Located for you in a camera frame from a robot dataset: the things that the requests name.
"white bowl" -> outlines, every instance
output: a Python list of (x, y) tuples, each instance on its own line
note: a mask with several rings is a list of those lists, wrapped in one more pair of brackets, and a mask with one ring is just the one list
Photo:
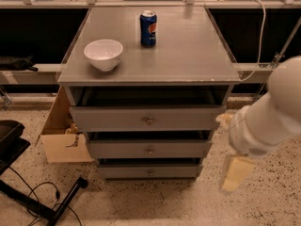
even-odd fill
[(123, 46), (116, 40), (96, 40), (88, 44), (84, 54), (95, 68), (108, 72), (120, 63)]

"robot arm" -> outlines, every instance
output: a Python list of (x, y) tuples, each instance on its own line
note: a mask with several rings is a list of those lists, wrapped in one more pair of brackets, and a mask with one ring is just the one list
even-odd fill
[(268, 79), (268, 92), (235, 115), (222, 115), (230, 146), (237, 152), (225, 161), (221, 187), (234, 191), (254, 168), (254, 158), (275, 151), (281, 142), (301, 135), (301, 56), (280, 64)]

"gray tabletop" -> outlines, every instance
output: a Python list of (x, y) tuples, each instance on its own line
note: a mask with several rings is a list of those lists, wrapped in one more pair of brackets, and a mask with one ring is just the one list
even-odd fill
[[(140, 44), (139, 16), (157, 14), (157, 44)], [(110, 73), (92, 67), (84, 48), (94, 40), (118, 40), (120, 64)], [(203, 7), (93, 8), (75, 43), (61, 85), (237, 84), (239, 77)]]

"blue can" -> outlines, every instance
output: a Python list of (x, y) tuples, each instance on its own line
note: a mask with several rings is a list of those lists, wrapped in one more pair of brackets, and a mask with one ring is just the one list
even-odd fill
[(153, 11), (145, 10), (140, 15), (141, 44), (152, 47), (156, 44), (157, 15)]

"gray cabinet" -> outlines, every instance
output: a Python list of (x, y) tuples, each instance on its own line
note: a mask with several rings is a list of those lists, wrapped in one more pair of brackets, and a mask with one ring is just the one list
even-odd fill
[[(135, 35), (143, 9), (93, 8), (58, 83), (101, 177), (196, 178), (238, 75), (203, 8), (148, 8), (161, 21), (152, 49)], [(83, 50), (107, 36), (125, 52), (114, 71), (101, 73)]]

